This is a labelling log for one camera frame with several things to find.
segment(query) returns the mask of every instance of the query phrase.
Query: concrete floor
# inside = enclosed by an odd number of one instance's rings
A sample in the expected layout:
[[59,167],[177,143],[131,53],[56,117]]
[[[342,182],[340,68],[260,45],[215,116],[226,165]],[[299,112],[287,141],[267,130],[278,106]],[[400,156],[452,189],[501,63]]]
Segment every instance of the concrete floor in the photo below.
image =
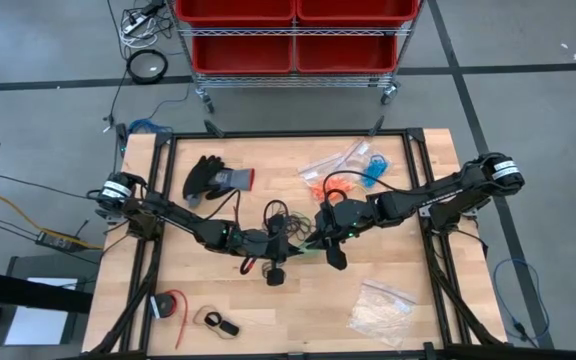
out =
[[[112,4],[119,14],[132,1]],[[440,1],[439,9],[462,66],[576,63],[576,1],[452,0]],[[158,45],[180,50],[174,41]],[[189,74],[182,56],[169,60],[169,75]],[[403,66],[447,65],[426,7]],[[99,187],[112,168],[114,137],[102,134],[101,118],[116,87],[57,86],[68,80],[116,79],[122,73],[103,1],[0,0],[0,83],[55,82],[54,89],[0,91],[0,173],[75,193]],[[217,107],[213,116],[191,93],[184,103],[162,108],[155,121],[180,132],[202,131],[205,118],[226,131],[333,129],[369,127],[383,114],[389,128],[450,128],[460,159],[476,157],[472,118],[464,112],[453,76],[399,80],[403,88],[387,107],[379,104],[381,93],[374,89],[227,89],[210,91]],[[540,273],[554,345],[576,349],[576,71],[465,75],[465,83],[489,148],[513,156],[526,177],[525,189],[508,199],[510,211],[526,259]],[[182,97],[187,86],[125,87],[115,115],[126,123],[148,116],[160,101]],[[90,218],[82,237],[102,242],[104,224],[93,213],[94,204],[2,179],[0,193],[60,231],[74,232]],[[19,223],[2,204],[0,218]],[[480,222],[492,270],[509,256],[508,246],[494,206],[482,212]],[[0,231],[0,273],[11,256],[51,253]],[[528,325],[511,267],[500,277],[509,307]],[[69,349],[76,352],[76,341]],[[19,351],[6,352],[22,358]]]

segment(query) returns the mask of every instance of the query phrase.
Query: wooden tabletop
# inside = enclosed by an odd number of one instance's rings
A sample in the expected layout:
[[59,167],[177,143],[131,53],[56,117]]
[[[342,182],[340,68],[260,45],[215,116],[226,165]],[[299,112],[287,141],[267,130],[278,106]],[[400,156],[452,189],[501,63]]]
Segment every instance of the wooden tabletop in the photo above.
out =
[[[425,130],[425,135],[435,178],[457,171],[459,162],[449,130]],[[256,171],[253,190],[242,193],[239,216],[242,229],[260,228],[264,206],[273,199],[283,200],[291,211],[313,217],[318,204],[296,169],[343,152],[356,140],[354,137],[183,140],[177,144],[170,200],[185,206],[182,187],[189,170],[201,155],[218,155],[231,168],[254,168]],[[397,188],[410,188],[401,137],[379,136],[372,143],[393,163],[382,180]],[[154,135],[130,136],[122,171],[148,178],[153,144]],[[166,153],[164,149],[162,159],[166,159]],[[418,173],[423,174],[419,157],[416,163]],[[163,162],[159,166],[159,180],[163,179],[164,166]],[[383,188],[376,186],[374,192],[378,191]],[[358,199],[363,196],[365,193],[361,190],[351,193],[351,197]],[[208,215],[220,202],[204,200],[195,212]],[[224,206],[216,218],[232,220],[233,207]],[[477,234],[470,221],[464,220],[459,226]],[[110,233],[105,246],[112,245],[124,234],[123,228]],[[418,350],[427,341],[441,347],[416,217],[398,227],[375,228],[358,239],[348,240],[343,245],[348,257],[348,268],[344,271],[327,265],[323,252],[290,258],[284,266],[286,281],[278,287],[266,285],[259,263],[248,275],[242,276],[239,274],[242,258],[208,252],[178,228],[166,225],[163,241],[157,292],[183,291],[189,301],[189,323],[176,350],[182,312],[178,310],[169,318],[153,320],[149,355],[393,350],[389,345],[347,328],[361,283],[366,279],[417,298],[412,322],[397,350]],[[464,300],[494,336],[505,340],[480,244],[459,233],[450,235],[450,243]],[[129,238],[104,256],[83,350],[89,350],[101,341],[126,304],[135,248],[136,240]],[[144,269],[150,258],[150,248],[147,249]],[[445,299],[453,339],[458,340],[454,311],[450,301]],[[222,340],[205,327],[192,324],[195,312],[204,305],[215,306],[240,325],[240,336]],[[141,318],[142,313],[138,312],[133,348],[138,342]]]

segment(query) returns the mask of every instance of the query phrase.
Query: blue object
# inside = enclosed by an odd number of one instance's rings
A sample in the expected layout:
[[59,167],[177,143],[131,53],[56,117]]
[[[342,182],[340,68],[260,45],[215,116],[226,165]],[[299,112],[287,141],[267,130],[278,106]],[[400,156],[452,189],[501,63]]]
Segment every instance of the blue object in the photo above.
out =
[[[386,159],[382,155],[373,155],[370,157],[370,164],[368,164],[368,167],[364,169],[364,173],[378,179],[386,172],[386,169],[388,169],[388,162]],[[371,188],[375,186],[377,182],[373,179],[362,176],[361,183],[364,187]]]
[[[499,292],[499,286],[497,286],[497,272],[499,271],[499,268],[502,265],[507,264],[507,263],[513,263],[513,264],[517,263],[517,264],[524,265],[525,267],[527,267],[530,271],[532,271],[535,274],[535,288],[537,291],[537,299],[539,300],[539,305],[541,306],[541,308],[544,311],[546,326],[541,333],[535,334],[535,337],[532,337],[530,339],[539,340],[542,337],[544,337],[548,333],[548,331],[550,330],[550,315],[548,314],[548,310],[546,310],[546,306],[544,305],[544,302],[541,298],[541,290],[539,289],[539,274],[537,273],[537,270],[532,265],[528,264],[527,262],[525,262],[523,260],[519,260],[519,259],[506,259],[506,260],[501,261],[499,264],[497,264],[497,266],[495,266],[495,270],[492,273],[492,282],[493,282],[493,285],[495,286],[495,291],[497,292],[497,297],[499,298],[499,302],[501,302],[501,306],[503,307],[503,309],[508,313],[508,315],[510,315],[510,319],[512,320],[513,325],[519,323],[519,320],[517,320],[517,318],[510,312],[510,309],[508,309],[508,306],[506,305],[504,298],[501,296],[501,293]],[[512,336],[516,339],[522,340],[522,337],[520,335],[513,334],[509,331],[506,331],[506,333],[508,333],[509,336]]]
[[128,126],[128,134],[135,134],[138,132],[144,133],[158,133],[158,132],[172,132],[170,126],[161,126],[153,123],[149,119],[139,119],[130,123]]

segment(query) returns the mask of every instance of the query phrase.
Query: orange object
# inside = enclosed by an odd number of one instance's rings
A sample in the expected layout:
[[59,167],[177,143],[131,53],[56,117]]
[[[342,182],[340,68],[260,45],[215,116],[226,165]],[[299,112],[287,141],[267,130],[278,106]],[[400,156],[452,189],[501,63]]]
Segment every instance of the orange object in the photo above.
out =
[[[350,181],[347,181],[339,176],[333,176],[328,179],[326,182],[326,191],[330,192],[330,190],[341,190],[345,193],[350,192],[355,187]],[[326,194],[324,193],[324,182],[323,180],[318,182],[315,185],[310,186],[310,190],[312,191],[312,195],[318,201],[324,201],[326,198]],[[328,196],[328,200],[336,200],[337,198],[341,197],[341,194],[334,192]]]

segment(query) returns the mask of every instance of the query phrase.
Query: red bin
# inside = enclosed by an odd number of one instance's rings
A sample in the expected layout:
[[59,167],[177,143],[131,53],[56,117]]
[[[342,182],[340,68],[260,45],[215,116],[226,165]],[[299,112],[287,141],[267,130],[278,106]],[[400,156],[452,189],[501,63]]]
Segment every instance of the red bin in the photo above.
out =
[[177,0],[176,11],[193,27],[289,27],[295,0]]
[[197,36],[195,71],[203,74],[285,74],[292,70],[290,36]]
[[386,73],[397,64],[395,36],[299,36],[302,73]]
[[302,26],[401,26],[417,16],[417,0],[297,0]]

